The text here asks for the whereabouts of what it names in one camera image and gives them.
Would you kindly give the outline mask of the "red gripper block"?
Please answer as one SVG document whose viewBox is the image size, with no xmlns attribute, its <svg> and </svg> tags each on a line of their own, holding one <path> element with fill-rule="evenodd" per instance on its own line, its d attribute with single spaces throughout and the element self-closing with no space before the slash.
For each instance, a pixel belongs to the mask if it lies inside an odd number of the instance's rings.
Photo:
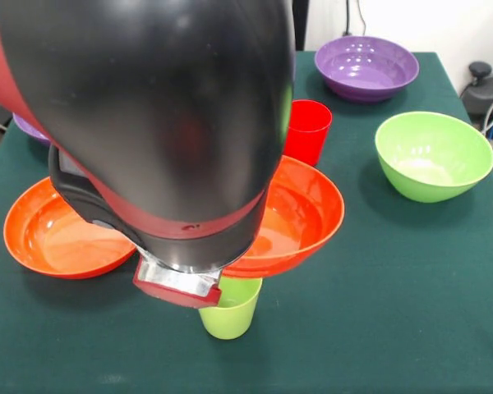
<svg viewBox="0 0 493 394">
<path fill-rule="evenodd" d="M 151 262 L 139 262 L 133 283 L 146 295 L 183 307 L 216 306 L 221 296 L 219 275 L 180 273 Z"/>
</svg>

